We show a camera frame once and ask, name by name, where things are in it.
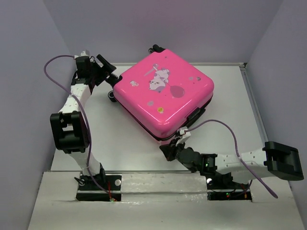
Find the pink hard-shell suitcase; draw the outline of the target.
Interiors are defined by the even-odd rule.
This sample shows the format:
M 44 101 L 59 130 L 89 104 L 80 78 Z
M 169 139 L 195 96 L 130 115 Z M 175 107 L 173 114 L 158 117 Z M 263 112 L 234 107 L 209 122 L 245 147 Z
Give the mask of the pink hard-shell suitcase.
M 106 79 L 117 101 L 155 140 L 190 127 L 213 97 L 214 82 L 169 49 L 153 45 L 149 55 L 118 77 Z

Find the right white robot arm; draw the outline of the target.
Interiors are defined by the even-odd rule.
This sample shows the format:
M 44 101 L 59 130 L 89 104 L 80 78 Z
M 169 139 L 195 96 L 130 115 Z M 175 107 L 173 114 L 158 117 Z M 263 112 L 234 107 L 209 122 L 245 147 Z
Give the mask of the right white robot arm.
M 162 145 L 160 150 L 167 161 L 177 160 L 192 173 L 207 178 L 221 175 L 221 183 L 227 188 L 273 176 L 286 181 L 304 179 L 298 149 L 274 141 L 239 155 L 199 153 L 183 143 Z

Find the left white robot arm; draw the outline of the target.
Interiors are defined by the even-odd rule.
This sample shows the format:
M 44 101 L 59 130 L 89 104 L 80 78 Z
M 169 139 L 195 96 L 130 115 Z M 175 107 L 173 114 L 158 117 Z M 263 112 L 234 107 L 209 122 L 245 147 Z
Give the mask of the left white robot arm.
M 82 170 L 81 186 L 92 185 L 104 190 L 107 183 L 102 164 L 92 154 L 92 137 L 84 107 L 96 86 L 108 79 L 117 80 L 116 67 L 104 57 L 93 57 L 86 51 L 72 56 L 76 70 L 69 88 L 55 79 L 50 80 L 68 93 L 63 107 L 50 116 L 50 124 L 56 149 L 72 157 Z

